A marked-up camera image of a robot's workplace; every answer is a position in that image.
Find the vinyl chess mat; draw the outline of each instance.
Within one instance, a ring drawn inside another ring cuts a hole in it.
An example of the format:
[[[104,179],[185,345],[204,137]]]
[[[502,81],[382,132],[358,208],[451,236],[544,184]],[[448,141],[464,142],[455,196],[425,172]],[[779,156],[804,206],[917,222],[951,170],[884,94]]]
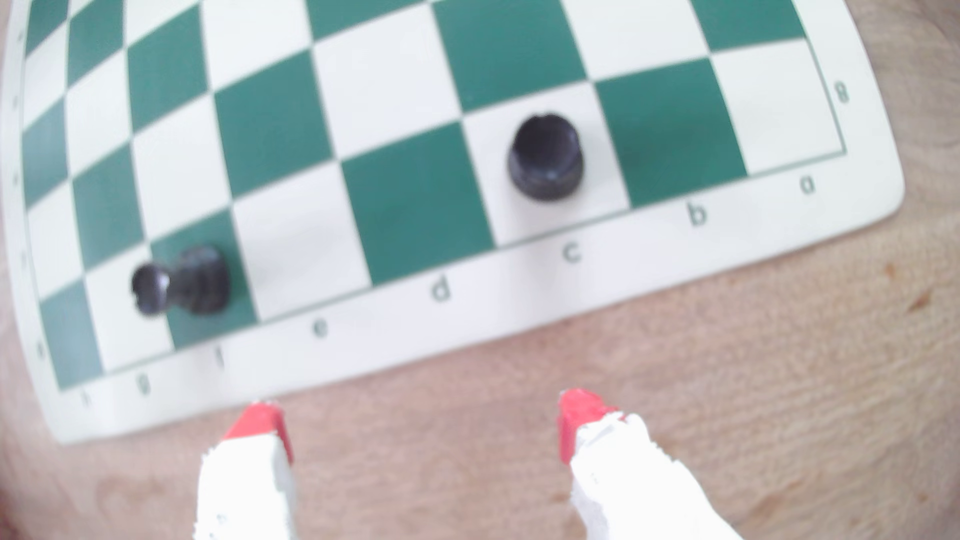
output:
[[[4,213],[61,441],[354,377],[889,215],[902,174],[842,0],[14,1]],[[506,166],[555,112],[586,171]],[[225,311],[131,276],[206,244]]]

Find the chess piece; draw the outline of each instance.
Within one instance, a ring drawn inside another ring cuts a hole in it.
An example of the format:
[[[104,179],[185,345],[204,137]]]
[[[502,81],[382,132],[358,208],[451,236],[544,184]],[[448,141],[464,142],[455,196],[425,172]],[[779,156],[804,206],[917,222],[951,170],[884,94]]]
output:
[[[577,190],[584,178],[580,137],[556,114],[533,116],[516,132],[508,158],[516,187],[538,201],[557,201]]]
[[[230,277],[227,262],[214,248],[200,246],[180,254],[172,266],[149,262],[133,273],[136,307],[144,315],[158,315],[180,306],[197,315],[227,306]]]

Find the table surface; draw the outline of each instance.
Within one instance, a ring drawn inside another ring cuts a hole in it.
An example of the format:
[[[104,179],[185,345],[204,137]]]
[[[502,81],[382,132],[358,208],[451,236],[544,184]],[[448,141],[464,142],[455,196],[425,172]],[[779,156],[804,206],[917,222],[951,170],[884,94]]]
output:
[[[906,173],[895,217],[281,399],[300,536],[582,540],[554,416],[561,389],[585,386],[640,413],[748,540],[960,538],[960,5],[849,4]],[[0,1],[4,29],[8,11]],[[238,410],[59,446],[24,365],[6,253],[0,539],[188,538],[201,455]]]

